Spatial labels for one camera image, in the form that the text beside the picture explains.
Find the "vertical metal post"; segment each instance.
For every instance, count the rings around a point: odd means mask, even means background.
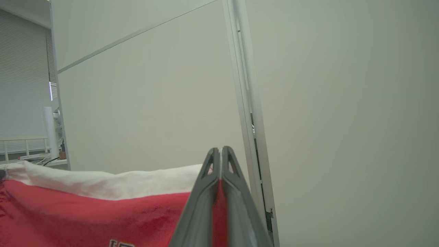
[[[4,141],[4,160],[9,164],[9,155],[7,154],[7,141]]]
[[[44,140],[44,152],[47,153],[47,142],[46,139],[43,140]]]
[[[28,140],[25,140],[26,143],[26,155],[29,155],[29,143]]]

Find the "white wall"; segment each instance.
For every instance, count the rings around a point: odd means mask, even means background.
[[[439,246],[439,2],[247,11],[281,246]]]
[[[87,2],[91,8],[110,10],[94,12],[103,15],[94,16],[96,22],[75,22],[69,19],[72,13],[90,20],[90,10],[82,10],[80,1],[53,1],[58,68],[154,22],[134,18],[151,18],[147,13],[153,11],[145,2]],[[165,8],[171,2],[160,4]],[[130,13],[137,8],[145,12]],[[123,24],[101,20],[111,19],[107,15],[116,10],[119,15],[112,17]],[[156,14],[175,15],[168,10]],[[80,55],[75,57],[73,51]],[[248,178],[221,1],[116,45],[58,79],[72,170],[117,173],[179,167],[202,163],[210,148],[229,145]]]
[[[47,0],[0,0],[0,9],[50,29],[50,4]]]

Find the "red and white fabric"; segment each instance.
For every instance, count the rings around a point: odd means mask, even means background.
[[[0,182],[2,247],[165,247],[201,165],[116,175],[26,161],[0,169],[7,173]]]

